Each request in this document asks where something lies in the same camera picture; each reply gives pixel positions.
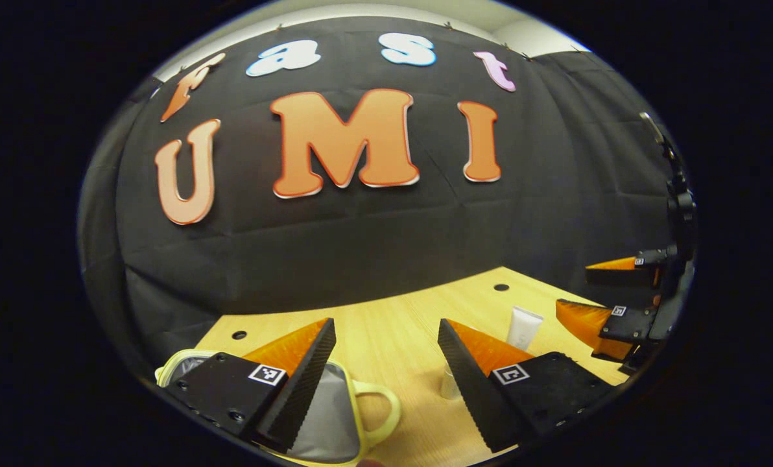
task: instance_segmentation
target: bag handle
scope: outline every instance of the bag handle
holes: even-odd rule
[[[395,431],[395,427],[398,426],[398,420],[401,419],[401,402],[398,401],[398,397],[394,392],[383,385],[354,381],[354,379],[352,382],[355,390],[355,397],[362,394],[380,394],[381,396],[386,397],[387,401],[390,403],[389,416],[386,417],[386,420],[384,420],[381,426],[375,428],[373,431],[366,431],[365,429],[363,431],[366,435],[369,447],[372,448],[381,441],[386,440],[386,438]]]

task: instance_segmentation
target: orange letter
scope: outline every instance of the orange letter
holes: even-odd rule
[[[315,195],[324,186],[312,172],[309,148],[336,186],[346,188],[366,150],[358,178],[371,187],[416,183],[418,168],[410,161],[407,109],[411,95],[395,89],[373,89],[363,95],[348,123],[317,92],[298,92],[271,103],[283,124],[283,176],[274,183],[280,198]]]
[[[458,110],[467,117],[470,158],[464,165],[464,177],[471,182],[494,182],[502,178],[496,165],[493,122],[496,112],[477,102],[459,102]]]
[[[224,57],[226,57],[226,54],[224,53],[213,57],[211,60],[199,65],[196,70],[191,71],[185,75],[184,78],[179,80],[179,83],[176,84],[176,92],[173,93],[173,98],[171,98],[171,103],[167,105],[167,110],[165,110],[164,115],[161,116],[161,123],[166,122],[167,119],[171,118],[176,112],[179,112],[179,109],[191,100],[190,95],[187,94],[188,90],[199,88],[199,85],[202,84],[202,80],[208,76],[208,71],[211,70],[211,66],[222,62]]]
[[[156,153],[156,178],[159,184],[161,209],[179,225],[193,224],[202,219],[214,204],[214,133],[220,129],[218,119],[209,119],[191,130],[187,142],[193,154],[193,195],[184,199],[176,186],[176,156],[182,142],[174,139]]]

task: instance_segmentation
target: table surface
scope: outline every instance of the table surface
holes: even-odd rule
[[[509,289],[494,290],[494,285],[500,283]],[[333,317],[337,343],[330,358],[345,366],[357,381],[386,385],[402,404],[398,427],[366,458],[387,467],[463,466],[509,449],[492,454],[482,442],[464,400],[440,396],[446,364],[437,343],[441,318],[473,326],[504,341],[511,310],[519,305],[544,317],[528,347],[529,353],[562,352],[612,385],[628,378],[618,372],[619,363],[592,358],[591,348],[556,321],[558,298],[597,305],[510,269],[496,268],[430,289],[361,304],[292,313],[224,315],[196,348],[244,355],[309,323]],[[248,335],[235,340],[232,334],[236,331]],[[365,429],[377,428],[386,419],[388,402],[382,396],[362,396],[357,402]]]

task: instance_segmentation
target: pink letter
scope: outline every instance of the pink letter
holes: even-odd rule
[[[505,72],[502,71],[508,69],[507,66],[505,66],[505,63],[496,60],[496,56],[488,51],[475,51],[473,55],[482,59],[490,78],[492,78],[500,88],[508,92],[516,91],[516,85],[511,82],[511,80],[508,80],[508,78],[505,77]]]

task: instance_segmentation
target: lotion tube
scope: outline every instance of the lotion tube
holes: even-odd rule
[[[527,351],[531,341],[537,335],[541,322],[543,322],[543,317],[538,314],[522,307],[514,307],[510,319],[508,343],[515,348]]]

